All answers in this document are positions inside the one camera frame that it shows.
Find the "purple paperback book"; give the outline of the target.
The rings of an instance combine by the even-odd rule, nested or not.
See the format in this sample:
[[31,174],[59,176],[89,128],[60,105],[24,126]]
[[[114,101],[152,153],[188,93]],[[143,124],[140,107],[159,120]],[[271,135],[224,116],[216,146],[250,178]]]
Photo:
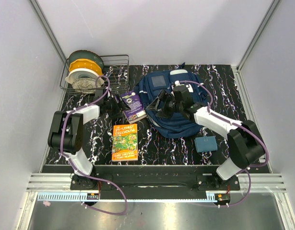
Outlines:
[[130,110],[124,111],[124,115],[130,124],[133,124],[147,117],[140,97],[134,91],[126,92],[121,95],[123,101],[130,107]]

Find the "navy blue student backpack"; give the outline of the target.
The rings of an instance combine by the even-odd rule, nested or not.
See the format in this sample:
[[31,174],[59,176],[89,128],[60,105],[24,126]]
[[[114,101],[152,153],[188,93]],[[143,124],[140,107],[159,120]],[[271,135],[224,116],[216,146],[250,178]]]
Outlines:
[[[174,92],[172,85],[175,81],[189,83],[194,93]],[[202,128],[194,119],[197,109],[207,106],[207,91],[202,86],[202,80],[192,72],[179,67],[176,70],[156,71],[144,76],[134,87],[139,95],[149,121],[165,138],[189,137],[199,133]],[[179,102],[180,113],[172,117],[161,117],[164,98],[172,94]],[[146,107],[156,98],[161,99],[159,112],[147,110]]]

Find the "orange Treehouse book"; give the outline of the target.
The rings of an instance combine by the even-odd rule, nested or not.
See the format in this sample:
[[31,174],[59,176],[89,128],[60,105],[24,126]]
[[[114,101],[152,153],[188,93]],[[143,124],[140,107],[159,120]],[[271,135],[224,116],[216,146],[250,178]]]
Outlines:
[[112,161],[138,160],[137,124],[114,125],[112,143]]

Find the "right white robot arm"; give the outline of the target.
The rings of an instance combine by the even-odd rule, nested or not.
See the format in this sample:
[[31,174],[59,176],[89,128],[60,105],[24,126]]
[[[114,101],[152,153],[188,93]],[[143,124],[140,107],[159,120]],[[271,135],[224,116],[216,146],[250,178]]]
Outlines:
[[247,168],[262,156],[269,156],[257,125],[246,120],[240,122],[221,115],[210,108],[210,105],[195,103],[190,94],[192,82],[176,81],[172,93],[160,91],[158,96],[146,107],[155,111],[157,117],[170,119],[178,112],[187,120],[207,127],[224,137],[229,146],[229,158],[221,164],[212,177],[212,186],[222,190],[229,184],[229,179]]

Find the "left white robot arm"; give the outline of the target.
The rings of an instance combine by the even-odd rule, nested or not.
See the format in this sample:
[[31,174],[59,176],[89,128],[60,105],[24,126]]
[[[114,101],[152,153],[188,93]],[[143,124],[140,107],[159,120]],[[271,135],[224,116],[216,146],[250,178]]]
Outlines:
[[74,173],[81,177],[81,185],[86,189],[94,189],[97,177],[93,175],[93,164],[83,150],[84,125],[107,114],[119,115],[129,111],[130,107],[120,94],[112,94],[109,87],[91,103],[70,111],[56,111],[53,115],[47,143],[57,150],[72,166]]

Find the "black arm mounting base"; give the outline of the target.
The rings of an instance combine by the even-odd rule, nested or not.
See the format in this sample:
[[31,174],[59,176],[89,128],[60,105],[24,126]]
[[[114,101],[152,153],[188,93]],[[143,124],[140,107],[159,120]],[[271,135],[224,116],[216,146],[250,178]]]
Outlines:
[[217,193],[239,191],[236,176],[221,182],[216,166],[95,166],[93,176],[101,178],[97,183],[89,178],[74,175],[72,190],[100,190],[100,198],[121,199],[120,192],[107,181],[117,184],[131,200],[204,199],[207,191]]

